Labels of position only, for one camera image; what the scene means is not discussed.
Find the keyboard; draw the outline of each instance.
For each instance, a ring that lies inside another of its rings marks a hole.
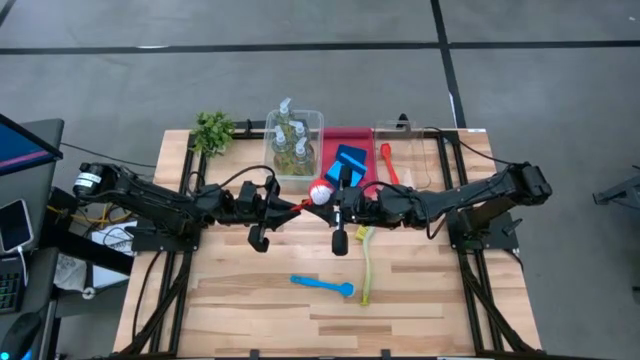
[[[20,256],[0,258],[0,315],[20,311],[24,294],[23,277]]]

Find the red utensil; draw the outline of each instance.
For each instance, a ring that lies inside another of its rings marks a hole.
[[[382,155],[384,162],[387,163],[387,170],[389,170],[389,175],[391,176],[391,183],[400,184],[398,175],[396,175],[395,170],[393,170],[393,165],[391,164],[391,145],[387,143],[380,145],[380,155]]]

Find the black floor stripe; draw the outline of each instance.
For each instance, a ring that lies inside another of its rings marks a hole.
[[[9,11],[11,11],[11,8],[15,3],[16,0],[7,0],[7,3],[2,7],[2,10],[0,11],[0,26],[2,26],[4,20],[9,16]]]
[[[438,49],[435,42],[354,42],[251,45],[178,45],[67,48],[0,48],[0,55],[186,54],[268,51],[420,50]]]
[[[451,51],[449,50],[449,41],[447,40],[447,31],[444,26],[444,18],[442,16],[442,9],[440,8],[440,1],[431,0],[431,10],[433,11],[433,19],[436,24],[436,31],[438,32],[440,55],[442,56],[442,65],[444,66],[445,78],[447,79],[449,96],[451,96],[450,100],[453,106],[455,127],[466,128],[467,121],[464,118],[464,110],[462,110],[462,99],[460,98],[456,72],[453,68],[453,59],[451,58]]]
[[[451,49],[579,49],[639,47],[640,40],[452,42]]]

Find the smartphone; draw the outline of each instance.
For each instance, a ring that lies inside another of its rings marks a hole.
[[[20,199],[0,208],[0,244],[5,253],[33,241],[27,203]]]

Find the gray floor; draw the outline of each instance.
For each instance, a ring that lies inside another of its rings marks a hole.
[[[450,41],[640,39],[637,1],[441,3]],[[435,41],[430,10],[417,0],[18,0],[0,47]],[[554,187],[544,207],[515,211],[525,220],[518,235],[543,346],[637,358],[640,305],[631,286],[640,284],[640,215],[597,207],[591,193],[637,172],[640,48],[452,56],[468,126],[489,130],[496,156],[541,165]],[[0,56],[0,74],[7,116],[64,118],[64,141],[140,162],[154,162],[163,131],[190,126],[199,111],[259,119],[284,96],[322,111],[330,125],[405,112],[423,125],[453,126],[437,50]],[[55,184],[69,189],[78,164],[93,160],[66,149]],[[124,291],[100,296],[63,306],[89,312],[63,321],[59,348],[73,358],[110,349]],[[96,322],[105,326],[79,333]]]

